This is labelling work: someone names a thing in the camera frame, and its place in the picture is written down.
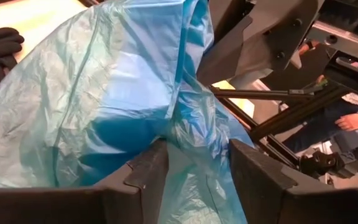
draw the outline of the jeans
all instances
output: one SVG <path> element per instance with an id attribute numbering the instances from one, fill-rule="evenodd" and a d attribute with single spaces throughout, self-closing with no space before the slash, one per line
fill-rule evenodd
<path id="1" fill-rule="evenodd" d="M 335 124 L 341 116 L 358 113 L 358 105 L 354 105 L 342 99 L 317 111 L 312 116 L 301 122 L 307 122 L 299 131 L 284 140 L 283 144 L 297 153 L 309 148 L 311 145 L 326 141 L 342 129 Z M 300 124 L 280 130 L 288 131 Z"/>

